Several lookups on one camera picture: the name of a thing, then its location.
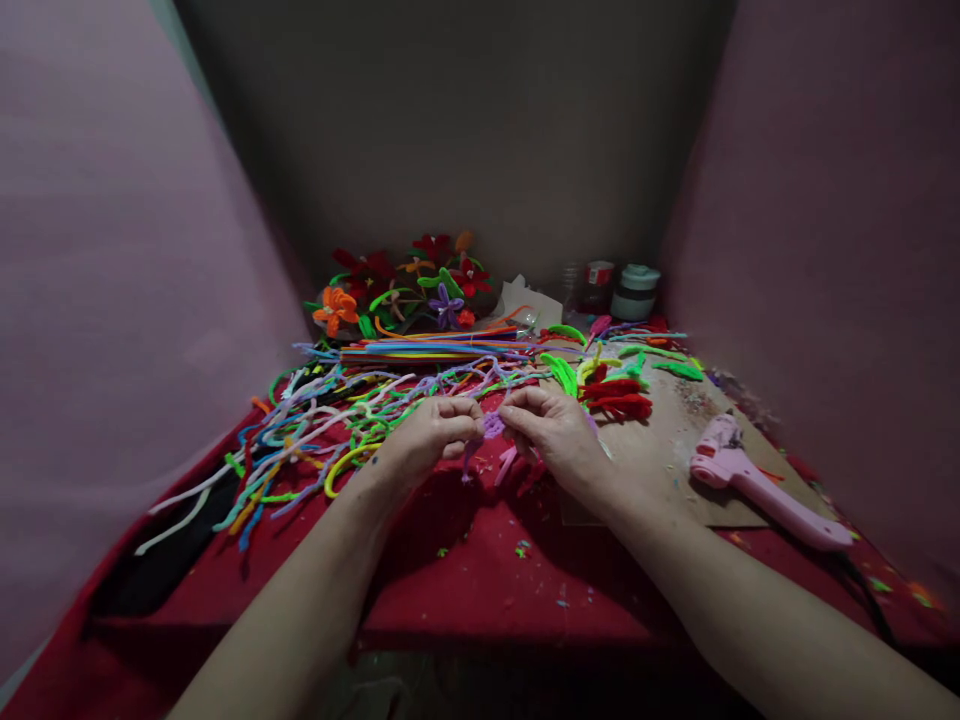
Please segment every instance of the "hand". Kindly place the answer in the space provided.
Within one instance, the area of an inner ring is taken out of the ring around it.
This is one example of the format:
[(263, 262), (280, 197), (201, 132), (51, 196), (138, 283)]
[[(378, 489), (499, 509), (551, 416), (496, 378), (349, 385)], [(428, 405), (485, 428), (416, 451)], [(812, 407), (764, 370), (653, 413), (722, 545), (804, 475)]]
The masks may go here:
[(578, 499), (615, 472), (586, 413), (569, 395), (525, 387), (503, 401), (500, 417), (507, 426), (504, 437), (520, 455), (536, 463), (536, 447), (557, 482)]
[(394, 430), (376, 460), (417, 487), (444, 460), (463, 455), (467, 442), (483, 439), (483, 411), (473, 398), (429, 397)]

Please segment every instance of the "finger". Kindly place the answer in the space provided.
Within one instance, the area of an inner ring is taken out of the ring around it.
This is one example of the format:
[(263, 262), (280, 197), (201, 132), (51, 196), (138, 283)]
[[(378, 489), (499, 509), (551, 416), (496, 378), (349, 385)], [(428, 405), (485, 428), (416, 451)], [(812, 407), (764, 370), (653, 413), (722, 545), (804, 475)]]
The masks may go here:
[(549, 422), (537, 417), (529, 410), (506, 405), (500, 406), (500, 417), (503, 419), (504, 425), (513, 428), (518, 433), (526, 435), (534, 442), (539, 440), (543, 435), (542, 424)]
[(483, 420), (483, 410), (480, 403), (473, 398), (452, 397), (443, 398), (437, 408), (442, 418), (453, 418), (458, 415), (467, 415), (474, 420)]
[(483, 438), (481, 426), (472, 417), (460, 415), (455, 418), (442, 418), (438, 422), (440, 439), (444, 444), (455, 440), (480, 440)]
[(511, 393), (500, 407), (518, 407), (529, 410), (535, 415), (543, 414), (543, 405), (553, 395), (540, 387), (529, 386), (520, 388), (515, 393)]
[(455, 440), (443, 448), (443, 459), (456, 460), (457, 458), (463, 457), (463, 453), (466, 452), (466, 450), (467, 446), (462, 440)]
[(520, 453), (520, 457), (526, 460), (530, 465), (536, 465), (539, 458), (537, 454), (533, 451), (533, 447), (530, 445), (530, 441), (523, 435), (517, 435), (516, 439), (517, 452)]

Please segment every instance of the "hot glue gun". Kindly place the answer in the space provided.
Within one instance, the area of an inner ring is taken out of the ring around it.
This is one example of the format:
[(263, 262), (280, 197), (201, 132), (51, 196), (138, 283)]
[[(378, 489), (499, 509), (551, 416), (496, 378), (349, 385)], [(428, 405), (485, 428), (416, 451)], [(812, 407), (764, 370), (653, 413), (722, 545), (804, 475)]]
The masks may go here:
[(707, 425), (690, 460), (690, 472), (718, 490), (733, 485), (812, 548), (839, 551), (853, 545), (853, 537), (843, 525), (798, 503), (750, 462), (743, 450), (743, 431), (731, 414), (717, 415)]

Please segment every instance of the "jar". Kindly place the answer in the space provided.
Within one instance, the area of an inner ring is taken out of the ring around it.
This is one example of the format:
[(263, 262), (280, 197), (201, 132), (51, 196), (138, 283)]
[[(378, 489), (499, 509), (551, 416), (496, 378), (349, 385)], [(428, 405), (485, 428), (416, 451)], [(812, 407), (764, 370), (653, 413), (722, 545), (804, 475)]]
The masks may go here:
[(620, 320), (646, 320), (657, 299), (660, 272), (646, 265), (627, 265), (620, 273), (620, 282), (613, 291), (610, 314)]
[(606, 260), (587, 263), (578, 307), (580, 312), (594, 315), (604, 315), (607, 312), (613, 290), (613, 268), (613, 263)]

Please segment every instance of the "pink partition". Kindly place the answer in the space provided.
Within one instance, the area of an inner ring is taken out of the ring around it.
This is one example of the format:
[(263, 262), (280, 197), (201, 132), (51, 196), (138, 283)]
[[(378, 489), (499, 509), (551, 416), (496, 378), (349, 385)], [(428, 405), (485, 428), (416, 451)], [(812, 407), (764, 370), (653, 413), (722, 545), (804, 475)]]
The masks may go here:
[(306, 331), (147, 3), (0, 18), (2, 681)]
[(951, 0), (742, 0), (663, 253), (696, 351), (954, 609), (958, 37)]

